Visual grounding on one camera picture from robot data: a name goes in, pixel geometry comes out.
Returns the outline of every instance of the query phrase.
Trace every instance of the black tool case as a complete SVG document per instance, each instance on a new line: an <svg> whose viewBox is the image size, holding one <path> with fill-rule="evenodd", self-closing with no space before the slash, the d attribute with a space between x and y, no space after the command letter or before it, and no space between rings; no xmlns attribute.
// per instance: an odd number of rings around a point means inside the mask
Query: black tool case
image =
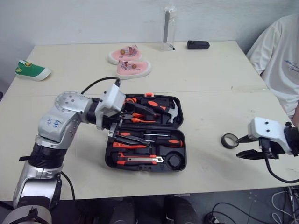
<svg viewBox="0 0 299 224"><path fill-rule="evenodd" d="M173 123L169 123L170 115L163 112L161 108L174 108L175 101L178 108L178 115ZM108 138L105 161L112 168L125 170L147 170L150 172L177 172L186 167L186 144L184 134L177 128L183 123L183 113L178 98L171 96L161 96L153 94L127 94L126 101L121 113L113 117L125 117L133 113L142 114L145 121L155 121L149 123L134 123L131 119L123 119L116 127L113 136ZM127 144L131 139L125 136L141 138L143 141L151 140L150 145L145 146L142 143L134 142L134 145ZM175 146L169 146L166 142L175 143ZM142 148L129 149L127 147L143 146ZM161 157L158 162L143 161L150 157Z"/></svg>

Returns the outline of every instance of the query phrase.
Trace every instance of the tool box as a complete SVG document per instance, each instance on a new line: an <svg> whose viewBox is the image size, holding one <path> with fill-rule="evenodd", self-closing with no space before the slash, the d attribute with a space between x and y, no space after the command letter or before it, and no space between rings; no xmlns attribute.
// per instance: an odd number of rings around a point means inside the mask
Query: tool box
<svg viewBox="0 0 299 224"><path fill-rule="evenodd" d="M121 118L111 127L105 161L112 168L177 172L186 166L185 137L177 128L183 123L176 97L128 94Z"/></svg>

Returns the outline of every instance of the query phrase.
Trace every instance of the hammer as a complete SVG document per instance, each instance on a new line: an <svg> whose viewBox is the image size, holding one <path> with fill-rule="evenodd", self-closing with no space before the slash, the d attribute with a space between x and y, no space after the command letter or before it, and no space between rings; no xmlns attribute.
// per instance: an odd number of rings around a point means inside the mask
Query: hammer
<svg viewBox="0 0 299 224"><path fill-rule="evenodd" d="M168 114L170 114L170 119L167 121L167 123L172 124L173 123L173 119L178 115L178 106L176 104L175 101L173 101L174 103L174 109L170 108L168 109Z"/></svg>
<svg viewBox="0 0 299 224"><path fill-rule="evenodd" d="M170 115L170 119L167 121L167 123L169 124L173 124L173 119L178 115L178 106L176 104L175 101L173 101L174 103L174 108L170 108L167 106L161 106L158 103L156 103L155 101L148 101L147 104L154 108L156 111L162 112L162 113L167 113Z"/></svg>

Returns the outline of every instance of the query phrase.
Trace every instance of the white table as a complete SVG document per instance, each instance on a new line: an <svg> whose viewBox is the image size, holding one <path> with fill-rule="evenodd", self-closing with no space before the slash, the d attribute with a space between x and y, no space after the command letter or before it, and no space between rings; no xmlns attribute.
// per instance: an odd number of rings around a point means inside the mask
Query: white table
<svg viewBox="0 0 299 224"><path fill-rule="evenodd" d="M35 46L28 60L53 72L42 82L15 79L6 96L56 96L81 91L93 81L114 76L116 66L107 62L110 51L125 44L81 44ZM152 64L150 75L123 82L124 93L248 91L265 89L263 80L248 62L236 42L211 42L208 50L188 50L177 43L176 50L161 52L159 44L138 44L143 59ZM86 94L101 94L108 84L98 84Z"/></svg>
<svg viewBox="0 0 299 224"><path fill-rule="evenodd" d="M38 121L53 106L56 95L66 91L66 86L80 91L95 79L112 75L115 67L103 61L104 56L109 50L122 45L34 48L28 60L47 65L53 74L42 82L15 79L0 103L0 200L12 199L23 166L18 158L30 154ZM239 137L246 135L247 124L255 116L281 123L289 120L235 42L212 42L208 51L188 51L184 49L183 43L176 44L177 50L171 52L160 52L157 50L158 44L139 46L145 58L153 64L153 71L147 77L124 81L121 89L125 93L153 90L156 94L180 99L184 114L180 130L186 140L187 166L185 170L176 173L132 172L110 168L104 160L107 131L99 131L94 125L81 124L64 160L64 172L73 182L77 199L286 186L268 173L263 160L251 161L236 157L240 151L258 149L256 142L240 144L232 150L225 149L220 143L220 137L225 133L235 133ZM95 52L98 53L101 70L111 73L95 73ZM164 67L160 61L165 59L165 55L169 55L169 61L165 60L171 71L169 73L164 73L168 66ZM183 75L180 72L184 69L178 66L180 63L174 62L180 55L185 60L186 72ZM201 60L194 63L196 57ZM157 82L158 77L168 84ZM109 83L101 83L90 89L88 94L99 96L109 86ZM285 179L298 177L297 164L297 158L287 155L271 161L274 172ZM63 181L61 199L70 198L69 186Z"/></svg>

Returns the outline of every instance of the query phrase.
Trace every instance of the tape roll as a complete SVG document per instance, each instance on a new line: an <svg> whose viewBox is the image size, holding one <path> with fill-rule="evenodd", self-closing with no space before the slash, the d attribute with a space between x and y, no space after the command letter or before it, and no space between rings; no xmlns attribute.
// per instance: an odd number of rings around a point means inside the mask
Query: tape roll
<svg viewBox="0 0 299 224"><path fill-rule="evenodd" d="M237 140L238 137L231 133L227 133L221 137L222 145L225 148L229 148L229 149L236 148L239 145L239 143L237 143Z"/></svg>

